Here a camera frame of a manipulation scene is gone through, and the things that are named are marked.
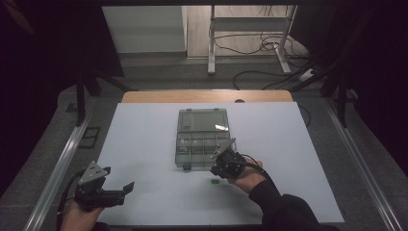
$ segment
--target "white board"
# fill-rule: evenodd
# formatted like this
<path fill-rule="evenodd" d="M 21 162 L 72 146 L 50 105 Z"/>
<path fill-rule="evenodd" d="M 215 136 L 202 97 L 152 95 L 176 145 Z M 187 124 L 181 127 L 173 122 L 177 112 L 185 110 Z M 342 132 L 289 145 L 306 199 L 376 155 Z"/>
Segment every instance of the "white board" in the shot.
<path fill-rule="evenodd" d="M 343 222 L 296 103 L 119 104 L 98 164 L 112 167 L 104 190 L 135 181 L 122 206 L 106 209 L 110 225 L 260 224 L 246 193 L 210 171 L 176 167 L 181 109 L 227 110 L 237 150 L 264 163 L 280 193 L 305 199 L 319 222 Z M 219 179 L 219 184 L 212 184 Z"/>

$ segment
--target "wooden panel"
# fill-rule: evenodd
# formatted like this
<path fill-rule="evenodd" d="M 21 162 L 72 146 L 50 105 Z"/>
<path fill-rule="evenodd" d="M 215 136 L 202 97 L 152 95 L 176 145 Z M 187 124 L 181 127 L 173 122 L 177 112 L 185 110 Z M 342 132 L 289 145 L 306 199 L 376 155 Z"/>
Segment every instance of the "wooden panel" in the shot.
<path fill-rule="evenodd" d="M 129 91 L 122 103 L 293 102 L 287 90 L 169 90 Z"/>

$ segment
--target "wall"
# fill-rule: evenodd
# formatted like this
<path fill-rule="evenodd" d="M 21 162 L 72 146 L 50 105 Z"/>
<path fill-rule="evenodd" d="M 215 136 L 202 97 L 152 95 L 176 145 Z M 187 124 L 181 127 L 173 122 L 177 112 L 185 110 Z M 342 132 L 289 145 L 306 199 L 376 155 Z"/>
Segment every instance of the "wall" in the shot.
<path fill-rule="evenodd" d="M 103 7 L 102 10 L 117 53 L 186 51 L 186 7 Z"/>

